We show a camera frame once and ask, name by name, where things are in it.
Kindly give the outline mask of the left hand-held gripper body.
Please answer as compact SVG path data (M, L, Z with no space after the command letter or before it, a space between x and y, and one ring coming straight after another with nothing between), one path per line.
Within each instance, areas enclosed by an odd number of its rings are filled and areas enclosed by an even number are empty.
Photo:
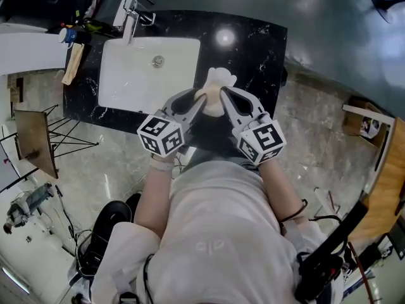
M137 135L146 151L166 157L190 143L191 121L190 110L177 113L164 108L148 115L137 129Z

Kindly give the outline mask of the white partition panel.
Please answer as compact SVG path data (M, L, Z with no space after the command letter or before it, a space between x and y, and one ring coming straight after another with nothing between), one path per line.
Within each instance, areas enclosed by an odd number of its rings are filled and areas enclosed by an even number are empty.
M44 28L0 23L0 76L63 68L67 51L68 45Z

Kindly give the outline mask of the person's left forearm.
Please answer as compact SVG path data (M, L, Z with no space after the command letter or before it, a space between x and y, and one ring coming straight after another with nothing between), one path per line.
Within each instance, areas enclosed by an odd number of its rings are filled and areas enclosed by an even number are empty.
M173 162L175 154L166 158L152 156L165 162ZM146 181L135 211L134 223L163 237L170 211L170 188L172 171L159 171L149 166Z

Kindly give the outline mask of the round table with black pedestal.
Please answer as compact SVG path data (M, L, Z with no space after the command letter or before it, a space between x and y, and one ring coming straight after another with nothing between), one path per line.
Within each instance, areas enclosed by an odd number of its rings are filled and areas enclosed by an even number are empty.
M398 3L403 3L405 0L371 0L378 14L387 22L390 23L388 10Z

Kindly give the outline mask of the wooden board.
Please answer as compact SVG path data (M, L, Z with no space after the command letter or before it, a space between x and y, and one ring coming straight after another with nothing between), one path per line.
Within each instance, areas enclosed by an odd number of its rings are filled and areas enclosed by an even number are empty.
M47 113L16 110L15 124L21 158L57 179L58 169L50 142Z

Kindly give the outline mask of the whiteboard on stand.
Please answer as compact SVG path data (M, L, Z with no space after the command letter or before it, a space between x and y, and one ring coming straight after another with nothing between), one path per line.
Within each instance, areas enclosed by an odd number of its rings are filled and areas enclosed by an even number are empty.
M30 175L38 171L38 168L35 168L20 176L2 145L3 141L12 137L17 137L17 133L15 132L0 139L0 193L10 189L21 181L26 181Z

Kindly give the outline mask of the white wristband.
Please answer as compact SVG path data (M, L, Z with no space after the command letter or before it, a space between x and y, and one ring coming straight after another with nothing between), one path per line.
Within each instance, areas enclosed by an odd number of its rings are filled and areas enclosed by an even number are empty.
M174 163L173 162L166 162L166 161L161 161L161 160L157 160L153 157L151 157L150 162L149 162L149 166L155 168L156 170L159 171L172 171L174 168Z

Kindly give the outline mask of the black rigid bar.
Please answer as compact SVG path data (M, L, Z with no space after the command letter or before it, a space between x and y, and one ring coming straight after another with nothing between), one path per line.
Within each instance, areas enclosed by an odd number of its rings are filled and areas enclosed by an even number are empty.
M345 250L350 233L356 228L368 208L357 202L344 220L329 237L311 254L299 253L301 281L295 298L301 304L332 304L332 283L338 278L343 266L340 254Z

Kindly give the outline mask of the white sink basin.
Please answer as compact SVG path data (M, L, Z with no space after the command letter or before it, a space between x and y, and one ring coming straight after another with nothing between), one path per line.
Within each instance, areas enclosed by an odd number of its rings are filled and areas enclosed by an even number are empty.
M135 37L104 43L98 104L106 108L153 114L177 93L194 85L201 43L179 37ZM165 58L161 68L155 56Z

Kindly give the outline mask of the person's white shirt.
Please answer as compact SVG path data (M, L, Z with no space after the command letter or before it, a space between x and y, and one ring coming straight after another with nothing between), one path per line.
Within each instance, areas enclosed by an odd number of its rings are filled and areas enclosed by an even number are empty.
M300 304L299 253L325 240L316 222L279 222L260 172L200 163L173 178L165 233L116 224L92 304Z

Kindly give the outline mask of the white and beige plastic piece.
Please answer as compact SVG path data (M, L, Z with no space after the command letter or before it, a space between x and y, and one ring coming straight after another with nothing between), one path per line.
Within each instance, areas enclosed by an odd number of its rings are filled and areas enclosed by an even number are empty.
M203 87L216 85L221 87L233 87L237 81L237 76L232 75L226 68L210 68ZM205 107L203 113L211 117L221 117L225 114L221 100L213 106Z

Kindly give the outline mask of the beige plastic block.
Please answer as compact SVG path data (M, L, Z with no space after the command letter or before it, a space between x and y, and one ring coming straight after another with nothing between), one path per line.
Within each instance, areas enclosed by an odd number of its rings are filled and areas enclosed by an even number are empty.
M194 99L198 99L200 96L206 96L206 107L213 106L220 102L220 85L209 85L198 90L194 96Z

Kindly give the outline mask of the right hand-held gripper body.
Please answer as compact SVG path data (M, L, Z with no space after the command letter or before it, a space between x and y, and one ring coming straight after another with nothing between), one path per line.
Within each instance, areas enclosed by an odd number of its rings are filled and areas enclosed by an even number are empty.
M287 144L277 120L261 113L243 126L234 128L237 149L253 164L260 165L278 156Z

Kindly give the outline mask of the person's right forearm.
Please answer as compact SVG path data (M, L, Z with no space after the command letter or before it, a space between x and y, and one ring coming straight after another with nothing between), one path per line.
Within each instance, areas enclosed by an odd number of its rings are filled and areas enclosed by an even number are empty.
M308 221L303 212L298 213L304 203L298 197L293 185L284 174L275 159L262 163L259 167L260 176L265 186L268 202L279 222L292 217L296 224Z

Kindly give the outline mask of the green bottle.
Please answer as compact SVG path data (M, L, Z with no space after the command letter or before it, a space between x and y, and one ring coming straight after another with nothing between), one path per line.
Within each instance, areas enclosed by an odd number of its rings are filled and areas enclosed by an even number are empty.
M84 20L83 28L86 32L98 33L99 35L101 35L104 30L104 26L101 22L91 20L91 19Z

